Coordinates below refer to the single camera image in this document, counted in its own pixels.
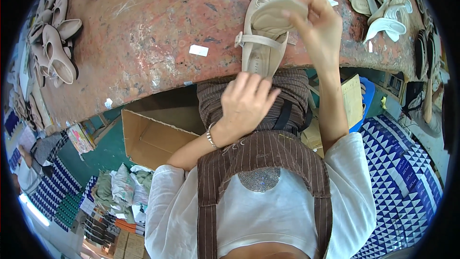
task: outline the worn wooden workbench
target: worn wooden workbench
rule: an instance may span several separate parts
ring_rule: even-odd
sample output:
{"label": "worn wooden workbench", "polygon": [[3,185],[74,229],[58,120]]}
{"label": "worn wooden workbench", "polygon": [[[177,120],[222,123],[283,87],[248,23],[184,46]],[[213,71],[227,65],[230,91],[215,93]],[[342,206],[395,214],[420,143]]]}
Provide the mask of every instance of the worn wooden workbench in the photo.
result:
{"label": "worn wooden workbench", "polygon": [[[414,75],[413,42],[421,27],[414,0],[409,32],[398,43],[379,34],[363,44],[367,17],[348,0],[336,0],[343,17],[341,66],[403,71]],[[233,46],[243,29],[250,0],[69,0],[67,19],[80,18],[83,31],[75,40],[75,83],[56,89],[47,80],[44,101],[55,129],[64,129],[109,108],[142,97],[236,74],[241,47]],[[292,40],[298,39],[293,32]],[[206,57],[189,54],[192,44],[209,48]],[[284,67],[311,67],[302,41],[288,44]]]}

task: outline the brown striped apron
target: brown striped apron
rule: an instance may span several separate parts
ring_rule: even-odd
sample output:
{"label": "brown striped apron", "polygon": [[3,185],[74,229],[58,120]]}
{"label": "brown striped apron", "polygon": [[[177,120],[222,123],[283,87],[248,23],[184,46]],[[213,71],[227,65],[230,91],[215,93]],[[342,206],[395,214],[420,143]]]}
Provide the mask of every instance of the brown striped apron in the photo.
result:
{"label": "brown striped apron", "polygon": [[[220,97],[231,80],[223,78],[198,84],[200,115],[206,127],[222,117]],[[233,175],[267,167],[284,168],[302,177],[315,201],[318,251],[314,258],[326,257],[332,232],[329,176],[324,161],[295,135],[302,130],[307,114],[307,83],[303,70],[277,72],[273,88],[282,92],[255,132],[198,160],[198,259],[217,258],[216,205]],[[286,101],[290,102],[289,119],[276,128]]]}

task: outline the fingernail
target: fingernail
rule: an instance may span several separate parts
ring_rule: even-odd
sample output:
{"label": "fingernail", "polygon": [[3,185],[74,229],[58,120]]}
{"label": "fingernail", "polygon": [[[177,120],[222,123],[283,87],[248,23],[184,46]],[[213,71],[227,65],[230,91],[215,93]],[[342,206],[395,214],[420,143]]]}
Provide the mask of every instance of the fingernail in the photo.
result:
{"label": "fingernail", "polygon": [[281,14],[283,14],[284,17],[289,18],[291,16],[291,13],[287,10],[282,10]]}

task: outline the silver bracelet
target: silver bracelet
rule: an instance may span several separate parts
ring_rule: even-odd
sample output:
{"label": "silver bracelet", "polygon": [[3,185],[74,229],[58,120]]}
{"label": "silver bracelet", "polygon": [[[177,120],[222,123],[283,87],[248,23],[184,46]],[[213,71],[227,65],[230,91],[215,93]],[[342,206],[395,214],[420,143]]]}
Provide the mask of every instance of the silver bracelet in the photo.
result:
{"label": "silver bracelet", "polygon": [[209,127],[207,128],[206,130],[206,138],[208,139],[209,143],[215,148],[215,149],[219,149],[215,144],[214,144],[214,141],[213,141],[213,138],[211,137],[211,127],[216,124],[215,122],[211,123],[209,125]]}

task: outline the shoe buckle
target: shoe buckle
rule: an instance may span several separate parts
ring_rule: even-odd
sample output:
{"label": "shoe buckle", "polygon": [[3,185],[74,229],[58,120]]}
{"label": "shoe buckle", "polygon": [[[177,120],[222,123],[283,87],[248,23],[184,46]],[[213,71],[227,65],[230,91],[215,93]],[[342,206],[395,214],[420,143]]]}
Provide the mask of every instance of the shoe buckle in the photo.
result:
{"label": "shoe buckle", "polygon": [[238,35],[235,37],[235,48],[238,46],[243,47],[244,43],[242,42],[243,40],[243,31],[240,31]]}

